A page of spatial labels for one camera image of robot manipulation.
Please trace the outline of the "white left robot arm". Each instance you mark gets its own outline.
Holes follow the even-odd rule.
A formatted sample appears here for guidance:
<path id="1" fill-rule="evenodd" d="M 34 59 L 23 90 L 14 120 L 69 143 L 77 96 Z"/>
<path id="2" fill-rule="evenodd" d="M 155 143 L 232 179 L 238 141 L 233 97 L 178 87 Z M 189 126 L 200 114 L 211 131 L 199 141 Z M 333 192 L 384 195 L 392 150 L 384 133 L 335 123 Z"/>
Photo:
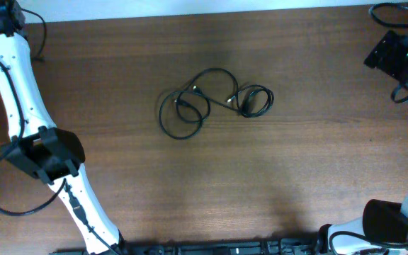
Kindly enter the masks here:
<path id="1" fill-rule="evenodd" d="M 84 254 L 127 254 L 120 230 L 105 214 L 89 183 L 79 138 L 57 128 L 43 103 L 32 63 L 45 58 L 41 52 L 30 51 L 24 29 L 27 12 L 17 1 L 0 1 L 0 95 L 9 137 L 1 146 L 0 163 L 7 161 L 42 181 L 54 195 L 36 208 L 14 212 L 0 206 L 0 213 L 28 216 L 60 199 L 85 241 Z"/>

